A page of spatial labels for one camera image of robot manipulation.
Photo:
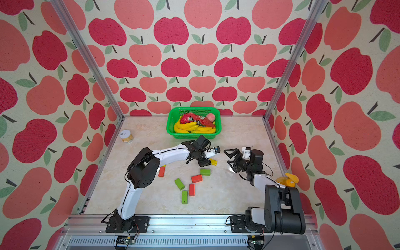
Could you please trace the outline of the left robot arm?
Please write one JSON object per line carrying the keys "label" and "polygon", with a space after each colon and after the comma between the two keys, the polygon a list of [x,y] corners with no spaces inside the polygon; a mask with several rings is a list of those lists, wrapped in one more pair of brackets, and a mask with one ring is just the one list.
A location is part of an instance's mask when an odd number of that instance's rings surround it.
{"label": "left robot arm", "polygon": [[210,140],[203,135],[196,140],[182,142],[181,144],[163,150],[150,150],[143,148],[131,162],[124,175],[127,188],[121,204],[112,212],[106,224],[107,233],[124,233],[130,231],[135,225],[135,212],[143,190],[148,187],[159,174],[160,168],[176,162],[190,162],[196,160],[199,167],[211,165],[211,158],[221,152],[220,147],[212,148]]}

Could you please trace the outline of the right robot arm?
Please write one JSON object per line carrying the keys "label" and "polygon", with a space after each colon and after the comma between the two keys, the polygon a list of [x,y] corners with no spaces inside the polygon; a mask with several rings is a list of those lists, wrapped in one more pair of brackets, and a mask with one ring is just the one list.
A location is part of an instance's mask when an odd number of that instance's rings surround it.
{"label": "right robot arm", "polygon": [[265,196],[263,207],[248,207],[243,215],[230,218],[232,231],[304,234],[306,222],[300,193],[297,188],[280,184],[267,175],[264,153],[249,147],[224,150],[224,153],[230,158],[228,165],[233,172],[246,173],[245,180]]}

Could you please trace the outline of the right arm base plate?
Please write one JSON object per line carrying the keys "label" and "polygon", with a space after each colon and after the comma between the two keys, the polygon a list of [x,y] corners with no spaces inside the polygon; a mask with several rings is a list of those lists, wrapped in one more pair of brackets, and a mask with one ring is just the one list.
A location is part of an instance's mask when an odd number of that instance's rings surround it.
{"label": "right arm base plate", "polygon": [[230,227],[232,233],[263,234],[266,232],[264,225],[253,223],[245,215],[228,216],[225,225]]}

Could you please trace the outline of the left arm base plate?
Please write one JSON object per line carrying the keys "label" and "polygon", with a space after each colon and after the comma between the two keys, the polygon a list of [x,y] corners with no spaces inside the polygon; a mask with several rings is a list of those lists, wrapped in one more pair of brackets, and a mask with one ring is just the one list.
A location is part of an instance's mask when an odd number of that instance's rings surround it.
{"label": "left arm base plate", "polygon": [[150,217],[134,216],[130,219],[122,220],[116,216],[112,216],[106,224],[106,233],[147,233]]}

